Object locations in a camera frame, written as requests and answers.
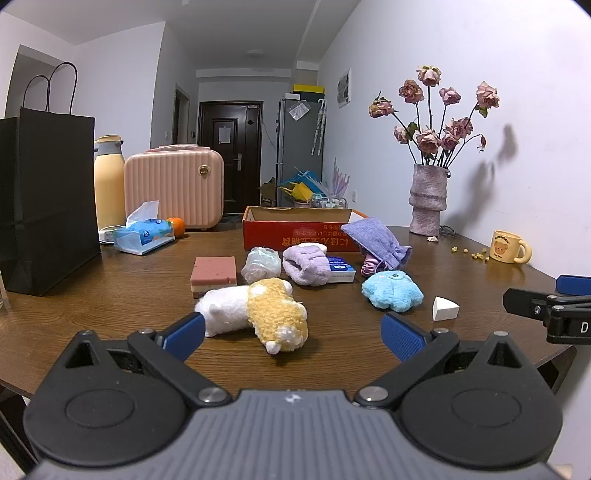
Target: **white wall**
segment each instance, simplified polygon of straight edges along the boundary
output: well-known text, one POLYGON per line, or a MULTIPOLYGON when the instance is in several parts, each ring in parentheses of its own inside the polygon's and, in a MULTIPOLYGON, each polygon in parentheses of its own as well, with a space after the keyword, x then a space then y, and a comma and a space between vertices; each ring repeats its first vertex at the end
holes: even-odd
POLYGON ((263 101, 263 122, 268 135, 263 127, 261 147, 261 183, 275 177, 275 163, 277 162, 277 112, 279 102, 285 92, 289 92, 290 85, 287 82, 249 82, 247 80, 201 82, 199 84, 199 101, 214 102, 222 100, 258 100, 263 101))
POLYGON ((74 113, 95 117, 95 138, 121 135, 128 158, 150 148, 154 86, 164 22, 130 28, 76 48, 74 113))
POLYGON ((0 117, 5 113, 14 61, 21 45, 60 61, 74 60, 76 49, 45 30, 0 12, 0 117))
MULTIPOLYGON (((435 64, 441 86, 462 95, 449 116, 475 104, 476 87, 498 89, 501 104, 475 132, 488 146, 470 144, 452 165, 442 222, 488 244, 494 229, 519 233, 533 247, 532 265, 553 277, 591 275, 591 162, 584 147, 591 95, 591 18, 572 0, 362 0, 320 65, 327 88, 325 175, 332 161, 351 174, 355 208, 389 225, 408 225, 413 161, 392 136, 393 117, 371 119, 368 106, 381 90, 407 122, 414 107, 398 96, 416 68, 435 64), (368 28, 382 22, 388 28, 368 28), (352 103, 339 109, 336 85, 352 68, 352 103)), ((433 90, 439 128, 442 105, 433 90)), ((421 124, 427 105, 421 103, 421 124)), ((552 460, 572 462, 574 478, 591 477, 590 353, 580 349, 560 398, 565 421, 552 460)))
POLYGON ((188 143, 196 143, 191 132, 196 130, 197 88, 195 65, 178 42, 169 26, 164 27, 152 109, 151 145, 170 145, 172 142, 174 98, 177 86, 189 97, 188 143))

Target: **soap bar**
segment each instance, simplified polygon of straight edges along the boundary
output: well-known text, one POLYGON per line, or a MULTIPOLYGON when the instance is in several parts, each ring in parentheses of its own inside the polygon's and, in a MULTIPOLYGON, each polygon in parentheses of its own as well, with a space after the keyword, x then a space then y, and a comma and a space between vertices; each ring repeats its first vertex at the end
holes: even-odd
POLYGON ((234 257, 197 257, 191 273, 193 298, 215 288, 236 286, 234 257))

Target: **purple drawstring bag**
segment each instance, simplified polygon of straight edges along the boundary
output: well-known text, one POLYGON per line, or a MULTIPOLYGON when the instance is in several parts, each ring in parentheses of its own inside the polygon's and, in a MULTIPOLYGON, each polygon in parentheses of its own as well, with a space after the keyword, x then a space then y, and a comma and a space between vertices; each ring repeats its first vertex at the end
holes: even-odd
POLYGON ((394 234, 376 217, 347 223, 340 228, 378 259, 376 270, 381 265, 385 265, 387 270, 397 270, 410 259, 413 248, 400 245, 394 234))

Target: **yellow water bottle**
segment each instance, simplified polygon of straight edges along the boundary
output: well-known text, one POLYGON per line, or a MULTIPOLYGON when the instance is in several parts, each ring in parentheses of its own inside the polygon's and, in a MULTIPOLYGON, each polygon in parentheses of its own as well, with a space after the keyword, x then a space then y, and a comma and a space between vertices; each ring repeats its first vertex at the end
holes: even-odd
POLYGON ((119 135, 105 135, 95 142, 95 203, 99 230, 125 225, 125 160, 121 153, 123 140, 119 135))

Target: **black clamp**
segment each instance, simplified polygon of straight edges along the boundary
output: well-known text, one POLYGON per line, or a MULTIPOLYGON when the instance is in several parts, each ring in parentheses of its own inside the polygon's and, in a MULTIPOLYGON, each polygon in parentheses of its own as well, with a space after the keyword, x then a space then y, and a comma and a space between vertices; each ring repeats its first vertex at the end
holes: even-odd
POLYGON ((548 343, 591 345, 591 295, 569 297, 510 288, 503 295, 508 313, 540 320, 548 343))

